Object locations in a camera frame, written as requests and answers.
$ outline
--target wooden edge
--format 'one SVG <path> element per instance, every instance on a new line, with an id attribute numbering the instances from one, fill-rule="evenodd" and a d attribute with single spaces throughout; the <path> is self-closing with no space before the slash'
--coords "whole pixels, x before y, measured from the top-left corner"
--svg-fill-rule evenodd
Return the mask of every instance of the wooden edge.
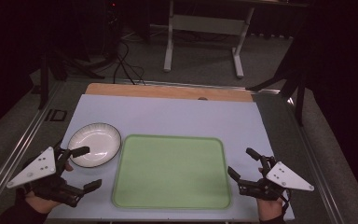
<path id="1" fill-rule="evenodd" d="M 252 94 L 246 90 L 227 90 L 214 88 L 141 86 L 91 83 L 86 94 L 115 95 L 134 97 L 156 97 L 172 99 L 206 99 L 213 101 L 252 102 Z"/>

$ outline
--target robotic hand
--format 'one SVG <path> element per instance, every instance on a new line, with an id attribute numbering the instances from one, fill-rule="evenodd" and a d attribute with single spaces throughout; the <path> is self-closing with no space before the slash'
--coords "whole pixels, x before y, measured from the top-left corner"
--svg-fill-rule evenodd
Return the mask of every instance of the robotic hand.
<path id="1" fill-rule="evenodd" d="M 240 195 L 251 196 L 265 201 L 276 201 L 281 198 L 286 211 L 290 201 L 290 189 L 303 189 L 313 191 L 314 186 L 309 184 L 280 161 L 276 162 L 274 157 L 261 156 L 252 148 L 246 148 L 246 153 L 256 161 L 261 161 L 263 178 L 257 182 L 241 179 L 241 176 L 228 166 L 227 172 L 238 183 Z M 288 191 L 288 199 L 282 194 Z"/>
<path id="2" fill-rule="evenodd" d="M 85 194 L 101 186 L 102 180 L 92 181 L 85 185 L 83 189 L 78 189 L 67 185 L 61 175 L 71 155 L 78 157 L 89 152 L 89 147 L 72 150 L 48 147 L 36 158 L 29 159 L 23 165 L 22 171 L 7 182 L 7 187 L 11 189 L 24 185 L 26 192 L 32 190 L 37 197 L 76 207 Z"/>

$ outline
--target white bowl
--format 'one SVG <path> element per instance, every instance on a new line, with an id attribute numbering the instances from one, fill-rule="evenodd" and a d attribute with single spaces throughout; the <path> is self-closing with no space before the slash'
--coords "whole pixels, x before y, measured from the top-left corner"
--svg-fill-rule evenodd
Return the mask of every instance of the white bowl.
<path id="1" fill-rule="evenodd" d="M 71 160 L 79 166 L 95 167 L 115 157 L 121 146 L 118 130 L 106 123 L 92 123 L 79 129 L 69 141 L 68 149 L 89 147 L 89 153 Z"/>

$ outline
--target white tabletop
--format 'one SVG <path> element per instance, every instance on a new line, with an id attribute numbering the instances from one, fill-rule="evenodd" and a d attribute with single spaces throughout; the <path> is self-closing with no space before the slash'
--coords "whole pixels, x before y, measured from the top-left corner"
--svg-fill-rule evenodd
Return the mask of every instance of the white tabletop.
<path id="1" fill-rule="evenodd" d="M 126 96 L 82 95 L 62 140 L 67 148 L 72 135 L 80 128 L 104 122 L 118 129 L 123 141 L 130 134 L 216 137 L 223 142 L 226 163 L 242 179 L 257 181 L 262 176 L 259 161 L 246 154 L 252 147 L 261 155 L 273 155 L 257 105 L 251 102 L 202 101 Z M 64 172 L 68 184 L 83 188 L 102 179 L 102 186 L 85 195 L 76 208 L 60 205 L 49 218 L 82 220 L 146 220 L 146 221 L 258 221 L 255 199 L 241 196 L 237 183 L 229 179 L 232 203 L 225 210 L 123 209 L 112 203 L 119 153 L 109 162 Z M 293 219 L 292 209 L 285 215 Z"/>

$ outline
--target green tray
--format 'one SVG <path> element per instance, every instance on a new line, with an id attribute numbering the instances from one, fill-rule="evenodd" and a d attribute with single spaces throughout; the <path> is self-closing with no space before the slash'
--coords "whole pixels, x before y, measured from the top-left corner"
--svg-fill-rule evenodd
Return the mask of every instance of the green tray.
<path id="1" fill-rule="evenodd" d="M 225 209 L 231 192 L 217 138 L 128 136 L 112 196 L 124 208 Z"/>

